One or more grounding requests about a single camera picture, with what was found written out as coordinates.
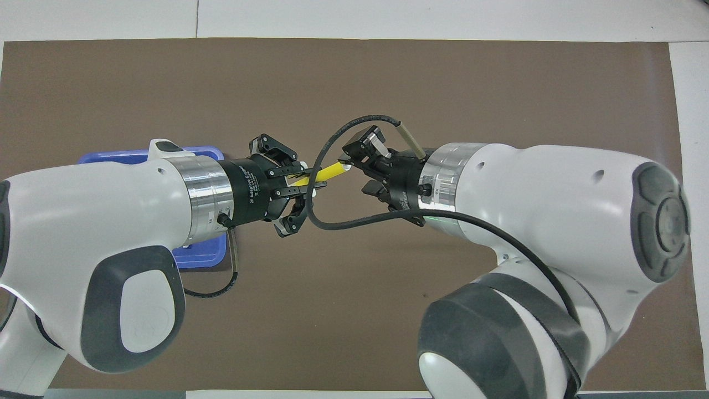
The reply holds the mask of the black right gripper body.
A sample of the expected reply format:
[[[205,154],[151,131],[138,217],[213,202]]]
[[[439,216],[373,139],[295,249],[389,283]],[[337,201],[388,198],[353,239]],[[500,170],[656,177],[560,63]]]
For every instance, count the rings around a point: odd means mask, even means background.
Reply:
[[[379,158],[379,171],[387,194],[383,202],[389,211],[419,208],[419,179],[428,157],[418,158],[413,151],[393,151]]]

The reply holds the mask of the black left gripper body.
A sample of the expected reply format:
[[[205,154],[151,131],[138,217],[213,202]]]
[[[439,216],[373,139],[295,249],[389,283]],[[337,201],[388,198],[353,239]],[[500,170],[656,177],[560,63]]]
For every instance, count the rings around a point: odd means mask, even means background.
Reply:
[[[230,182],[233,209],[229,216],[223,214],[223,227],[234,229],[255,221],[279,219],[289,201],[275,194],[287,185],[283,167],[265,156],[224,160],[223,170]]]

